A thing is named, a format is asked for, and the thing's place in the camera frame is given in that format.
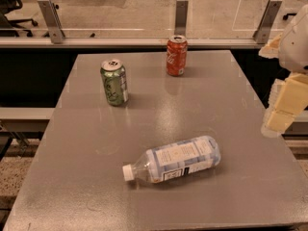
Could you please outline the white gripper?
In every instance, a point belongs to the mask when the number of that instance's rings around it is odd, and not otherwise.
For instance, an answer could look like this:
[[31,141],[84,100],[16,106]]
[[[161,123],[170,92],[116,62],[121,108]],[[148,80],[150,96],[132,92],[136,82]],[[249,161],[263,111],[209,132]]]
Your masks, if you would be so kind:
[[276,138],[284,134],[308,106],[308,5],[304,5],[279,34],[263,46],[258,55],[278,58],[291,73],[285,80],[276,79],[271,86],[261,132]]

